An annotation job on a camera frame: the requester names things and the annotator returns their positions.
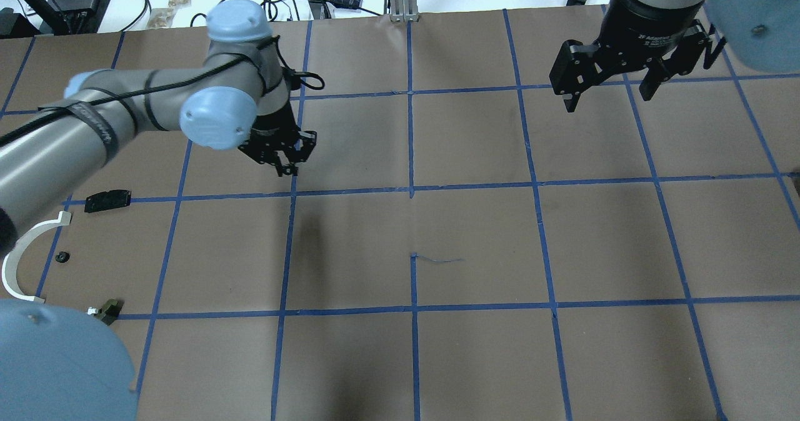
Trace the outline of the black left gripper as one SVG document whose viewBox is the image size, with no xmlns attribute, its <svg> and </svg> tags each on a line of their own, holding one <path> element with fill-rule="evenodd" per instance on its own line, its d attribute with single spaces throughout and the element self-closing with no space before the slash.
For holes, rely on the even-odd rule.
<svg viewBox="0 0 800 421">
<path fill-rule="evenodd" d="M 269 114 L 258 114 L 249 137 L 237 149 L 259 164 L 277 167 L 279 177 L 297 177 L 298 163 L 308 161 L 318 134 L 302 131 L 291 106 Z"/>
</svg>

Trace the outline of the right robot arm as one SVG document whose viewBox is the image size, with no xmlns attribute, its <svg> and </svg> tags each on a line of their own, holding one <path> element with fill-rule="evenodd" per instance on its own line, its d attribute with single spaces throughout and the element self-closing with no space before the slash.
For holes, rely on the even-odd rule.
<svg viewBox="0 0 800 421">
<path fill-rule="evenodd" d="M 639 92 L 708 70 L 729 46 L 743 65 L 766 74 L 798 72 L 798 0 L 609 0 L 597 39 L 560 46 L 549 82 L 572 112 L 610 77 L 645 71 Z"/>
</svg>

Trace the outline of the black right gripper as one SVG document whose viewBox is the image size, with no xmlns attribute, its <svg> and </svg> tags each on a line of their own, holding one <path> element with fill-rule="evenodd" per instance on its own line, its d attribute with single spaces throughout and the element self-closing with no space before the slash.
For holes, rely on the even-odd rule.
<svg viewBox="0 0 800 421">
<path fill-rule="evenodd" d="M 569 39 L 558 50 L 549 82 L 568 113 L 580 97 L 613 76 L 645 71 L 643 101 L 672 77 L 688 76 L 701 59 L 711 61 L 711 35 L 697 19 L 700 3 L 676 9 L 638 0 L 610 0 L 597 39 Z"/>
</svg>

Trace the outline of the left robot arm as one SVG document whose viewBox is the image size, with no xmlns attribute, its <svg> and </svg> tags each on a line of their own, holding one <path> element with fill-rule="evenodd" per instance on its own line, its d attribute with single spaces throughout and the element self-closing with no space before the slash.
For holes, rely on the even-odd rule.
<svg viewBox="0 0 800 421">
<path fill-rule="evenodd" d="M 22 295 L 9 268 L 38 235 L 68 225 L 44 216 L 138 134 L 181 131 L 194 144 L 238 150 L 280 176 L 316 146 L 289 102 L 302 76 L 279 52 L 259 4 L 227 0 L 206 17 L 209 51 L 196 69 L 80 73 L 61 100 L 2 136 L 3 420 L 134 420 L 134 367 L 120 338 L 86 311 Z"/>
</svg>

